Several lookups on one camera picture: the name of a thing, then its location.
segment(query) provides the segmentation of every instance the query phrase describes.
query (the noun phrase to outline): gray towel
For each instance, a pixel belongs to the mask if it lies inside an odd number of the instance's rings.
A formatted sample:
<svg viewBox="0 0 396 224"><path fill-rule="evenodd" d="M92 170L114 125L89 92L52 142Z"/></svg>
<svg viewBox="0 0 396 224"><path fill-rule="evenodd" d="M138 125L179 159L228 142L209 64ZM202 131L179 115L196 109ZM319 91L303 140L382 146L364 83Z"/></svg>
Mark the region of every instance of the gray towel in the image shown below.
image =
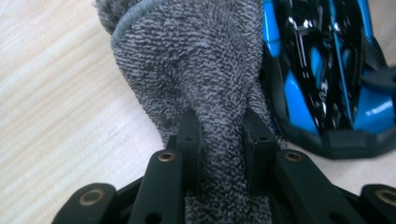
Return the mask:
<svg viewBox="0 0 396 224"><path fill-rule="evenodd" d="M117 64L163 141L176 134L188 108L201 122L204 195L186 197L186 222L270 223L267 198L247 194L241 153L247 108L274 129L258 80L262 0L96 5Z"/></svg>

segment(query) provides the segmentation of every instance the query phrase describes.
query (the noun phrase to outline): terry cloth fabric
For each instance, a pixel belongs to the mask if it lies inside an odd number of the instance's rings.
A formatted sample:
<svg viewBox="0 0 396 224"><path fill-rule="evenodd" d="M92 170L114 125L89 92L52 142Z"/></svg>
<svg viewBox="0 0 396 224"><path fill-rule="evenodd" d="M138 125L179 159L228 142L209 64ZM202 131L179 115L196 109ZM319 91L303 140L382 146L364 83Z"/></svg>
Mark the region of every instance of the terry cloth fabric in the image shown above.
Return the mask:
<svg viewBox="0 0 396 224"><path fill-rule="evenodd" d="M186 222L270 223L267 198L246 191L241 152L247 108L274 129L258 80L262 0L96 0L96 6L116 62L163 141L177 133L188 108L201 122L203 195L186 197Z"/></svg>

